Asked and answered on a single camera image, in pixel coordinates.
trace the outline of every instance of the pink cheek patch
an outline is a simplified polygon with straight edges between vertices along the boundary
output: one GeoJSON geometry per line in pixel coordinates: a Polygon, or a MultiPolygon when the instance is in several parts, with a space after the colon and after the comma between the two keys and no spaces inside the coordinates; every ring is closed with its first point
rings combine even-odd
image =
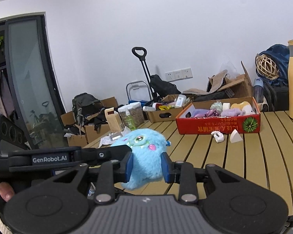
{"type": "Polygon", "coordinates": [[[156,150],[156,146],[154,144],[150,144],[148,148],[150,150],[156,150]]]}

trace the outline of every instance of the navy blue fabric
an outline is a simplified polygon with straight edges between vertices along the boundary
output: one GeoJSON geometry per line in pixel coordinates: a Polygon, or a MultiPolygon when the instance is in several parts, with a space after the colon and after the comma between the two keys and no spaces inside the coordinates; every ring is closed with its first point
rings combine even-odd
{"type": "Polygon", "coordinates": [[[268,48],[266,51],[261,52],[259,55],[265,54],[270,57],[277,65],[279,69],[279,77],[274,80],[268,80],[271,85],[280,85],[279,82],[283,82],[284,85],[288,85],[288,67],[290,59],[290,50],[288,46],[276,44],[268,48]]]}

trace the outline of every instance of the wicker ball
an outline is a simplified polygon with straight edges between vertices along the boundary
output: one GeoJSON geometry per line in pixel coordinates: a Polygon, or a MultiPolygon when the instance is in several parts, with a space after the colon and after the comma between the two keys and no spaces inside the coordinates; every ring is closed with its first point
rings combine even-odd
{"type": "Polygon", "coordinates": [[[258,73],[270,80],[279,77],[279,69],[276,63],[267,55],[256,55],[255,58],[256,70],[258,73]]]}

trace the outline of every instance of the white triangular block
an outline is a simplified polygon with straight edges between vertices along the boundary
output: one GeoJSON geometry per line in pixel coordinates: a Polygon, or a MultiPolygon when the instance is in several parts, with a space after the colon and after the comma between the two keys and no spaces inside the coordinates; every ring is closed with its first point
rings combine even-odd
{"type": "Polygon", "coordinates": [[[231,143],[237,143],[242,141],[242,137],[240,136],[240,134],[238,133],[238,131],[235,129],[232,131],[231,135],[230,135],[230,142],[231,143]]]}

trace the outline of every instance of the blue cap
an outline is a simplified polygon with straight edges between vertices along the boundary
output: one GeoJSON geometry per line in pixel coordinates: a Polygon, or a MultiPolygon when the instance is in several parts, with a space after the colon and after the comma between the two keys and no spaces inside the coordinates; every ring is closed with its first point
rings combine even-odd
{"type": "Polygon", "coordinates": [[[253,87],[255,86],[261,86],[262,88],[264,88],[264,82],[259,76],[254,80],[253,87]]]}

